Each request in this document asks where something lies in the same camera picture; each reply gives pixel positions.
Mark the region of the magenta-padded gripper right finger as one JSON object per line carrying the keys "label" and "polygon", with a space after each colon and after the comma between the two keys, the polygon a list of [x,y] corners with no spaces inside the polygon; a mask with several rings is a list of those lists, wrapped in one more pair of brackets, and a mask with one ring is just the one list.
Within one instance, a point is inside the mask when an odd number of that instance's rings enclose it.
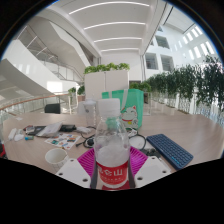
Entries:
{"label": "magenta-padded gripper right finger", "polygon": [[129,185],[140,188],[171,173],[170,169],[156,156],[146,156],[134,147],[130,148]]}

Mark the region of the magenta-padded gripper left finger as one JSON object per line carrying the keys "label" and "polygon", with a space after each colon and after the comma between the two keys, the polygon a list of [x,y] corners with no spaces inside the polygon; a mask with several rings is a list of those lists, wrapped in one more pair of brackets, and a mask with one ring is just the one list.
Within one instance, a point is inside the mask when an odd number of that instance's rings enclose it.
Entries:
{"label": "magenta-padded gripper left finger", "polygon": [[56,175],[81,187],[95,189],[97,171],[94,149],[89,149],[78,159],[70,158]]}

